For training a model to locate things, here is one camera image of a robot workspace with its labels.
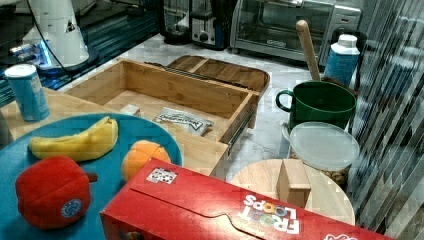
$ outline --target marble countertop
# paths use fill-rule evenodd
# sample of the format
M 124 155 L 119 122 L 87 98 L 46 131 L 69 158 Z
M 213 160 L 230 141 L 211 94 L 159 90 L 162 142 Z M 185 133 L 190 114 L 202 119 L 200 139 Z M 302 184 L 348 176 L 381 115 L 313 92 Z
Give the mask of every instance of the marble countertop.
M 288 156 L 289 143 L 282 136 L 281 125 L 288 120 L 289 115 L 276 106 L 275 96 L 279 91 L 293 89 L 296 84 L 311 78 L 306 64 L 304 66 L 292 65 L 280 58 L 250 56 L 243 51 L 240 54 L 233 54 L 230 49 L 215 51 L 193 44 L 168 45 L 164 43 L 163 37 L 159 34 L 123 53 L 120 57 L 140 62 L 155 62 L 168 65 L 173 60 L 184 55 L 197 55 L 258 68 L 268 72 L 270 75 L 269 87 L 259 102 L 256 126 L 254 129 L 248 129 L 242 136 L 240 144 L 234 146 L 227 162 L 227 181 L 231 181 L 240 169 L 250 163 L 264 159 L 286 158 Z M 112 64 L 114 61 L 116 60 L 112 60 L 98 69 Z M 83 81 L 96 71 L 86 74 L 74 81 L 74 83 Z M 69 85 L 59 89 L 59 91 L 63 91 L 67 87 Z M 282 96 L 280 101 L 290 105 L 291 99 L 287 96 Z

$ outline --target wooden cutting board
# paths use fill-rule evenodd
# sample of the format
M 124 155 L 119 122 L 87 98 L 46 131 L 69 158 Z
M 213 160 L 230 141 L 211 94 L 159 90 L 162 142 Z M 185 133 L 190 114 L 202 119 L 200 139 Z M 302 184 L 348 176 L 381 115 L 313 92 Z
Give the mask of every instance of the wooden cutting board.
M 269 74 L 263 70 L 201 56 L 182 56 L 168 65 L 170 68 L 237 83 L 262 96 L 269 84 Z

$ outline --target toaster oven window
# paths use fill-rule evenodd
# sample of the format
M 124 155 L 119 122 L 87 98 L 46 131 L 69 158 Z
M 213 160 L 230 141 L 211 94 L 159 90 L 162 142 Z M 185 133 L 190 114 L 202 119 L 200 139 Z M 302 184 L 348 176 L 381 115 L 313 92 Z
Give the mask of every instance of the toaster oven window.
M 277 0 L 244 0 L 236 37 L 267 47 L 302 52 L 296 22 L 303 19 L 308 22 L 315 53 L 319 54 L 332 10 L 331 4 L 319 2 L 304 2 L 299 8 Z

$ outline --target blue can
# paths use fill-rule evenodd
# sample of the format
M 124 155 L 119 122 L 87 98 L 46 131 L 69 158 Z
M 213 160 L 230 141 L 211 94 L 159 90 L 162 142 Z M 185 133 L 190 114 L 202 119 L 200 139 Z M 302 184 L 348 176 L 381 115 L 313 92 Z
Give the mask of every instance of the blue can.
M 5 71 L 22 118 L 38 122 L 50 115 L 37 69 L 30 64 L 18 64 Z

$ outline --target plastic container lid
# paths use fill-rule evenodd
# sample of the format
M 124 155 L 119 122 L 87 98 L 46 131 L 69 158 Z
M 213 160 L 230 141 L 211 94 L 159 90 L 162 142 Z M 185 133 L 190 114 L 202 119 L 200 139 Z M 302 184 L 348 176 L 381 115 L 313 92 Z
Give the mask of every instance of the plastic container lid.
M 305 164 L 324 171 L 343 170 L 359 156 L 355 138 L 328 123 L 297 125 L 290 133 L 290 144 Z
M 337 42 L 343 47 L 351 48 L 351 47 L 356 47 L 357 41 L 358 41 L 358 38 L 356 38 L 353 35 L 342 34 L 339 36 L 339 40 Z
M 9 78 L 20 78 L 26 77 L 34 74 L 37 69 L 30 64 L 18 64 L 13 67 L 8 68 L 4 74 Z

